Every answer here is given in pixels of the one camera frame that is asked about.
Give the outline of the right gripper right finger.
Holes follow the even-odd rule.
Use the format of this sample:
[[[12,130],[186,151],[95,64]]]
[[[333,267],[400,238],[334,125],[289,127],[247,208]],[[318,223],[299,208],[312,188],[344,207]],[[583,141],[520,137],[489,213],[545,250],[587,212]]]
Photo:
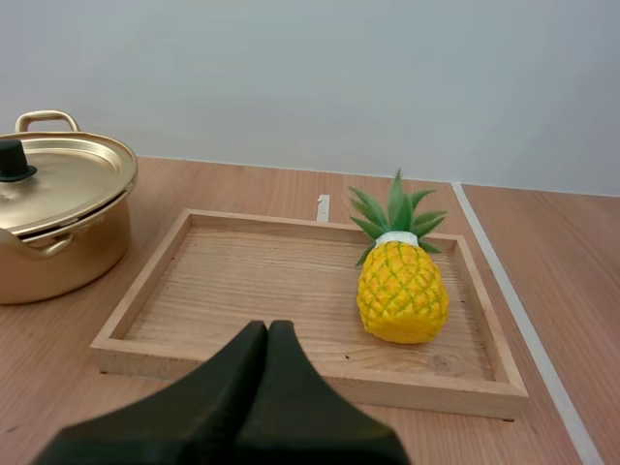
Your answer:
[[[267,337],[263,374],[235,438],[235,464],[408,464],[395,432],[333,390],[289,321]]]

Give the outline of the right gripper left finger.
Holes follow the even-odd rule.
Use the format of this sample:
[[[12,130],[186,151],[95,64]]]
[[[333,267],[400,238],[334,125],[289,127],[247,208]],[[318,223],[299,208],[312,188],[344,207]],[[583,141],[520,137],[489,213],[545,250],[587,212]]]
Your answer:
[[[220,464],[256,395],[267,329],[254,321],[168,387],[62,429],[37,464]]]

